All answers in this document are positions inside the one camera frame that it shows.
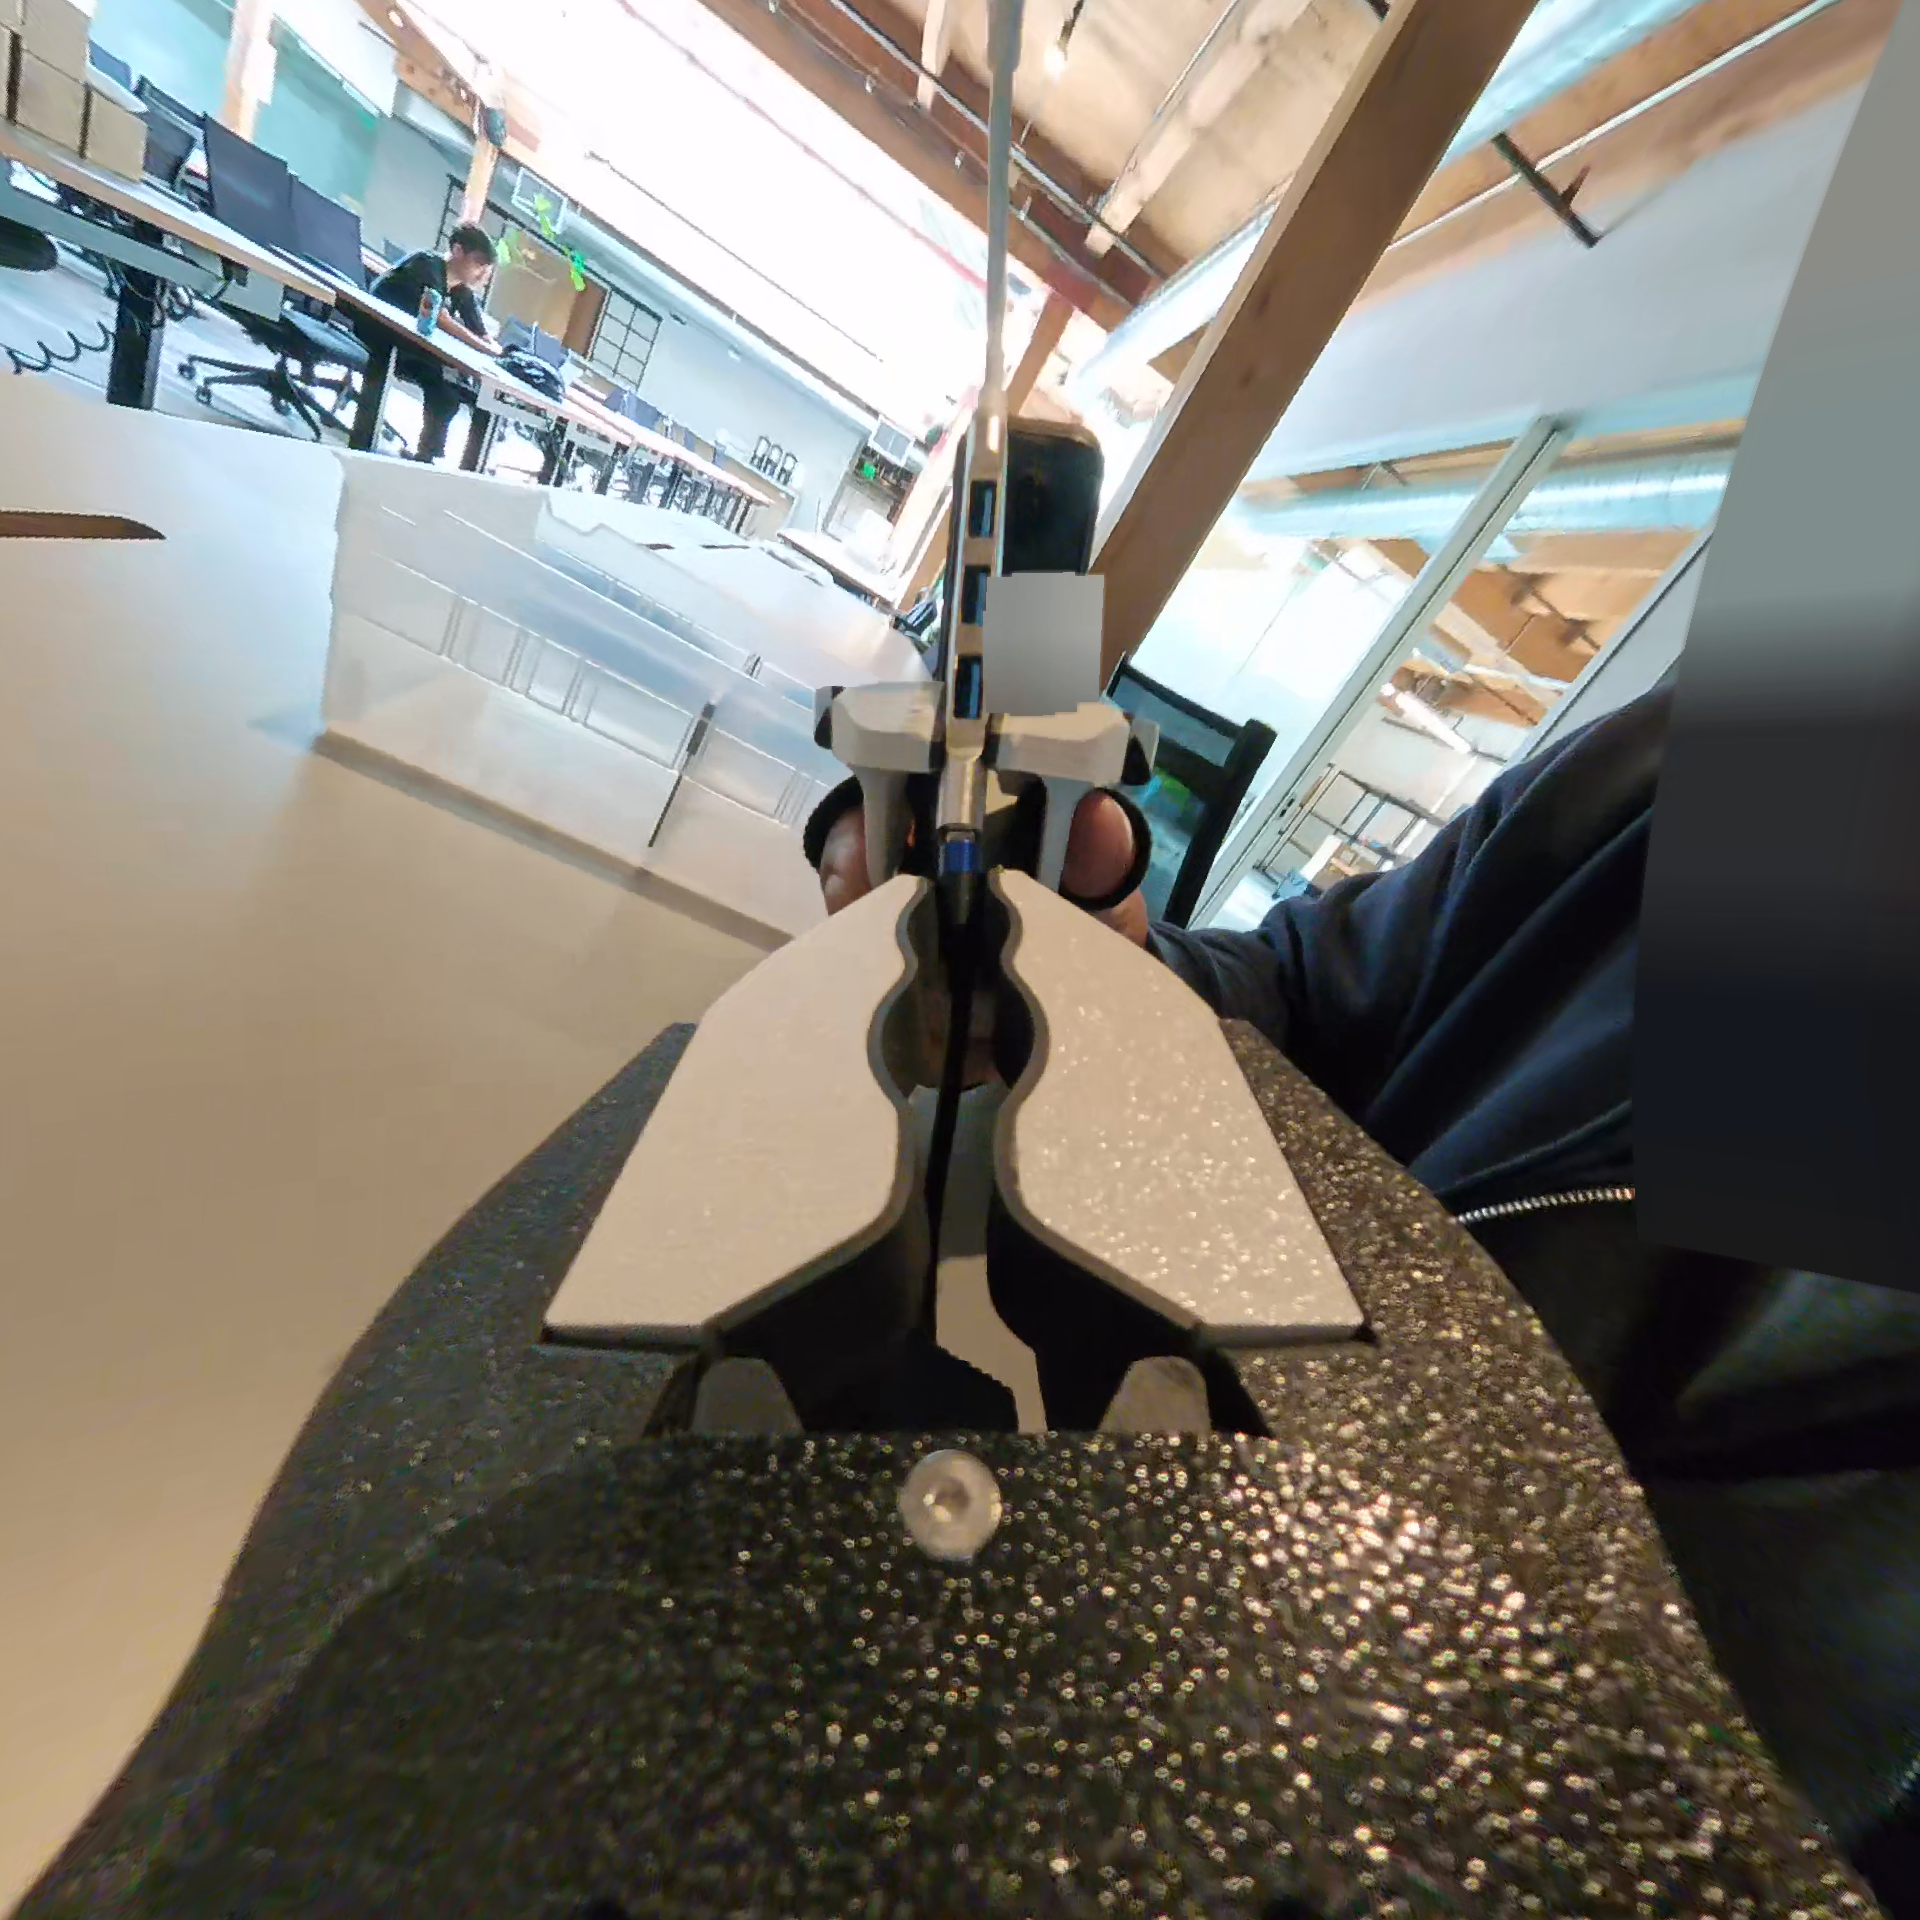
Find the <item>long wooden desk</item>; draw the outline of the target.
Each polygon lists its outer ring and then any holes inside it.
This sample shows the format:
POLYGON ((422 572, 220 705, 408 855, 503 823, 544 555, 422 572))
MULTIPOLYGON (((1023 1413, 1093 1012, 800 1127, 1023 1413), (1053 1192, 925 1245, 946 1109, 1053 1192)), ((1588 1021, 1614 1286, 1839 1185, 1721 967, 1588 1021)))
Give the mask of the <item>long wooden desk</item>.
POLYGON ((770 483, 727 469, 577 388, 550 394, 503 369, 501 356, 479 351, 453 333, 422 333, 387 300, 341 288, 329 302, 335 313, 351 313, 380 339, 369 346, 348 419, 348 445, 355 449, 369 449, 380 441, 395 356, 406 351, 473 385, 459 403, 467 438, 453 445, 464 474, 486 474, 495 438, 525 433, 538 453, 538 485, 564 485, 583 469, 597 497, 612 497, 618 483, 631 483, 633 504, 710 515, 722 525, 724 537, 748 537, 754 515, 770 515, 779 506, 779 494, 770 483))
POLYGON ((333 308, 310 268, 255 246, 220 219, 3 124, 3 219, 91 251, 125 270, 114 308, 108 403, 151 411, 161 381, 165 288, 197 300, 235 300, 274 320, 286 296, 333 308))

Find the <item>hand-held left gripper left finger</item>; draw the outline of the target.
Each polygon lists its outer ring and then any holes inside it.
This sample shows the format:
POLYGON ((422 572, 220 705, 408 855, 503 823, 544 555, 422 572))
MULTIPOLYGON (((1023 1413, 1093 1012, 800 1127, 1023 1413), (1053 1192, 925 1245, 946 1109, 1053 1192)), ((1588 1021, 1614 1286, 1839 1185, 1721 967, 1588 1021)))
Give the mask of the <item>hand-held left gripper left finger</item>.
POLYGON ((920 878, 776 946, 698 1020, 544 1310, 554 1342, 704 1342, 903 1223, 920 878))

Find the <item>person's right hand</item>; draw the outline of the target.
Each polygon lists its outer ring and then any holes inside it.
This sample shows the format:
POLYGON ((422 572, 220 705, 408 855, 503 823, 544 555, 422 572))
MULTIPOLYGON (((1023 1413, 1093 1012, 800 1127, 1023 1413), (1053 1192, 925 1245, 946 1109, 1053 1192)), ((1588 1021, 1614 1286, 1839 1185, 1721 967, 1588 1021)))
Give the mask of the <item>person's right hand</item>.
MULTIPOLYGON (((1131 881, 1143 827, 1145 819, 1141 806, 1119 789, 1100 786, 1081 797, 1067 832, 1063 894, 1118 938, 1172 967, 1180 952, 1158 945, 1150 924, 1150 906, 1141 899, 1135 881, 1131 881)), ((840 914, 870 892, 865 803, 859 781, 847 777, 813 806, 800 847, 805 866, 821 878, 825 914, 840 914)), ((961 1077, 961 1086, 967 1089, 1000 1080, 996 1012, 1000 967, 978 964, 969 1001, 967 1064, 961 1077)))

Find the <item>person's right forearm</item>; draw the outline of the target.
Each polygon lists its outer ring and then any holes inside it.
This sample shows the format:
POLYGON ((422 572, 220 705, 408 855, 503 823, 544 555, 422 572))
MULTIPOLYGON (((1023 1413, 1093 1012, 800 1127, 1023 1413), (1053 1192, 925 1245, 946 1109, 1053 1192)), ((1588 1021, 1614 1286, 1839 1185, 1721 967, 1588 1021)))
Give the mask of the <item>person's right forearm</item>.
POLYGON ((1150 946, 1454 1212, 1631 1185, 1631 988, 1675 690, 1510 767, 1407 866, 1150 946))

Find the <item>stack of cardboard boxes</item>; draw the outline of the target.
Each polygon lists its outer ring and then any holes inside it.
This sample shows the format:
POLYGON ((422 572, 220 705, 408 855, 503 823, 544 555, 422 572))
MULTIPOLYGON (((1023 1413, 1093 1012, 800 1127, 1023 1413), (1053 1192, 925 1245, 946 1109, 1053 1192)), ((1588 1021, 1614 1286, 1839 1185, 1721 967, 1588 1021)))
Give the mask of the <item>stack of cardboard boxes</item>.
POLYGON ((117 178, 141 178, 148 108, 91 56, 89 4, 3 4, 3 120, 117 178))

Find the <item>silver usb hub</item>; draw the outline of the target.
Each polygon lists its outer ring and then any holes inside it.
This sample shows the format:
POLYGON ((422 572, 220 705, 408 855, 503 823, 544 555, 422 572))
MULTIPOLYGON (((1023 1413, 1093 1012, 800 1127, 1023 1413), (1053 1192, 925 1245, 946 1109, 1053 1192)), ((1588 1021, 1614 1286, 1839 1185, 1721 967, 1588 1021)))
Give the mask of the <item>silver usb hub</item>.
POLYGON ((964 474, 952 491, 952 581, 946 586, 946 699, 944 770, 935 806, 941 876, 978 873, 978 832, 985 819, 985 593, 1000 573, 1003 467, 1006 467, 1006 281, 1009 281, 1009 199, 1013 199, 1013 120, 1023 49, 1023 4, 990 7, 990 223, 985 223, 985 360, 973 424, 964 441, 964 474))

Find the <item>clear plastic bin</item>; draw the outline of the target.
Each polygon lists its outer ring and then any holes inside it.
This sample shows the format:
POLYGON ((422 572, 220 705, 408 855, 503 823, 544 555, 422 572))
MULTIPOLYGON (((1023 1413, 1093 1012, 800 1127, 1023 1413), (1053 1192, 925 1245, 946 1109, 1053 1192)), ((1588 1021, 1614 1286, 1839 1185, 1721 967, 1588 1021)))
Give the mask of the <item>clear plastic bin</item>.
POLYGON ((880 611, 784 541, 355 453, 329 593, 333 746, 773 939, 823 916, 800 832, 841 770, 813 741, 813 693, 920 676, 880 611))

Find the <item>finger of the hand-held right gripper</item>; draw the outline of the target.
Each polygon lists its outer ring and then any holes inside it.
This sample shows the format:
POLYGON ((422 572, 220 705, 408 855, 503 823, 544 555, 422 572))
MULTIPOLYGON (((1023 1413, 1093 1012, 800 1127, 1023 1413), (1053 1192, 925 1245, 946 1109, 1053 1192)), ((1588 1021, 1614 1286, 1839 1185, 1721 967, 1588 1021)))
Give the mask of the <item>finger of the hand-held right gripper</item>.
POLYGON ((1071 827, 1093 789, 1143 782, 1158 753, 1158 724, 1111 703, 1053 716, 1000 716, 990 767, 1023 801, 1038 792, 1038 847, 1030 873, 1061 892, 1071 827))
POLYGON ((815 736, 841 765, 813 803, 813 876, 823 899, 862 899, 895 876, 938 873, 944 694, 932 682, 847 684, 815 736))

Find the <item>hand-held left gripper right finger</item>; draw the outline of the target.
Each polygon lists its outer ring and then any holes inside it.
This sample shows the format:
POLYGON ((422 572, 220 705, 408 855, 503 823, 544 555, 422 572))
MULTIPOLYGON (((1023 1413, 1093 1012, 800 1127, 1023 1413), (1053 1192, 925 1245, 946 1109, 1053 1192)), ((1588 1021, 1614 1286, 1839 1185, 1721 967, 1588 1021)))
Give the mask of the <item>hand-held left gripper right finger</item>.
POLYGON ((1363 1310, 1224 1024, 1143 946, 1006 873, 1000 973, 1031 1040, 996 1189, 1046 1250, 1207 1342, 1336 1342, 1363 1310))

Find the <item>metal air duct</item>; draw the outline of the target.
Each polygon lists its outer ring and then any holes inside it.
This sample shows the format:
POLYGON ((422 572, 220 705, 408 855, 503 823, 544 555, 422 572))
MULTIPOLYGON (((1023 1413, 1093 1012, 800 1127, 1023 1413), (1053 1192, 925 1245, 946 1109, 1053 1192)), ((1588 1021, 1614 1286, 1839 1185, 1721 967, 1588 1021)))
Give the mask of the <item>metal air duct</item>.
POLYGON ((1118 324, 1107 344, 1090 351, 1071 376, 1067 393, 1093 393, 1150 365, 1165 348, 1210 327, 1213 313, 1234 295, 1242 270, 1252 263, 1281 199, 1271 197, 1245 225, 1224 234, 1210 251, 1181 268, 1154 296, 1118 324))
MULTIPOLYGON (((1698 533, 1715 521, 1737 445, 1554 465, 1506 521, 1514 535, 1698 533)), ((1229 521, 1276 537, 1413 537, 1454 533, 1481 481, 1420 485, 1347 485, 1298 497, 1236 497, 1229 521)))

